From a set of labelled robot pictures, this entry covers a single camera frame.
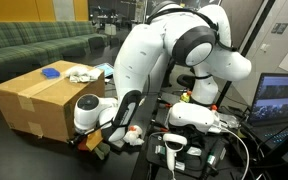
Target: sticker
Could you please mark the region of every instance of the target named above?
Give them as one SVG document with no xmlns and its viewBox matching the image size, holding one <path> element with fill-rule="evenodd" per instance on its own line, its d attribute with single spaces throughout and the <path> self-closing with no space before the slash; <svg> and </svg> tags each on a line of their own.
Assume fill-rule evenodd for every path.
<svg viewBox="0 0 288 180">
<path fill-rule="evenodd" d="M 34 105 L 32 100 L 29 97 L 18 96 L 18 100 L 20 102 L 21 108 L 24 110 L 35 112 Z"/>
<path fill-rule="evenodd" d="M 32 134 L 38 136 L 39 138 L 43 137 L 43 131 L 40 124 L 28 122 L 28 126 L 30 127 Z"/>
<path fill-rule="evenodd" d="M 175 168 L 184 171 L 185 170 L 185 164 L 179 161 L 175 161 Z"/>
<path fill-rule="evenodd" d="M 215 157 L 212 156 L 212 155 L 208 156 L 208 158 L 207 158 L 207 162 L 208 162 L 209 164 L 213 164 L 214 160 L 215 160 Z"/>
</svg>

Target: white cloth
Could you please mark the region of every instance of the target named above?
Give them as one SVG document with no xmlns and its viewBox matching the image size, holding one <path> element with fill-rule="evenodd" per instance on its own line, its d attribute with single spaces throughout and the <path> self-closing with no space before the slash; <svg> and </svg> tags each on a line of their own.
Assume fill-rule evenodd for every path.
<svg viewBox="0 0 288 180">
<path fill-rule="evenodd" d="M 88 70 L 85 66 L 74 66 L 65 72 L 65 77 L 70 78 L 70 82 L 93 82 L 98 80 L 102 71 L 99 69 Z"/>
<path fill-rule="evenodd" d="M 135 131 L 134 130 L 128 131 L 123 137 L 123 140 L 132 146 L 142 145 L 144 141 L 143 139 L 139 138 L 139 136 L 142 134 L 143 131 L 137 125 L 135 125 L 134 128 L 135 128 Z"/>
</svg>

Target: monitor screen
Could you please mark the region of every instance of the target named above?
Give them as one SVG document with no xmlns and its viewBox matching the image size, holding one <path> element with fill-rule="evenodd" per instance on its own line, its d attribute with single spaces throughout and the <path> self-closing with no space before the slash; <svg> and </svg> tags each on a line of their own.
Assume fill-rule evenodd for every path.
<svg viewBox="0 0 288 180">
<path fill-rule="evenodd" d="M 288 74 L 262 73 L 255 92 L 249 120 L 288 118 Z"/>
</svg>

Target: green couch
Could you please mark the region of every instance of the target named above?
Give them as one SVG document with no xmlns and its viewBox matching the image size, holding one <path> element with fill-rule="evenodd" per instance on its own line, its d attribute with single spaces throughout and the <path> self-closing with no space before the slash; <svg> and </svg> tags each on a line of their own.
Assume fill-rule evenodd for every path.
<svg viewBox="0 0 288 180">
<path fill-rule="evenodd" d="M 88 48 L 97 34 L 90 22 L 0 22 L 0 64 L 37 60 L 46 65 L 63 59 L 62 52 Z"/>
</svg>

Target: wall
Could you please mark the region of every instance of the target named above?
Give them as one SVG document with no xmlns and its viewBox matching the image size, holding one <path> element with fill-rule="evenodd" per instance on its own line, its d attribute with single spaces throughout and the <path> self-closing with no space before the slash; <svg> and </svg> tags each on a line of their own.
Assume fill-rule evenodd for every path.
<svg viewBox="0 0 288 180">
<path fill-rule="evenodd" d="M 0 0 L 0 21 L 39 21 L 35 0 Z"/>
<path fill-rule="evenodd" d="M 73 0 L 74 13 L 76 21 L 87 21 L 88 20 L 88 4 L 87 0 Z"/>
<path fill-rule="evenodd" d="M 252 103 L 259 76 L 262 72 L 287 73 L 279 68 L 288 54 L 288 27 L 282 35 L 272 34 L 275 23 L 288 23 L 288 0 L 276 0 L 246 58 L 252 62 L 252 72 L 245 80 L 233 85 L 248 104 Z M 261 50 L 263 44 L 267 51 Z"/>
<path fill-rule="evenodd" d="M 0 0 L 0 22 L 87 21 L 87 6 L 87 0 Z"/>
<path fill-rule="evenodd" d="M 222 0 L 221 6 L 230 21 L 234 47 L 240 47 L 263 0 Z"/>
</svg>

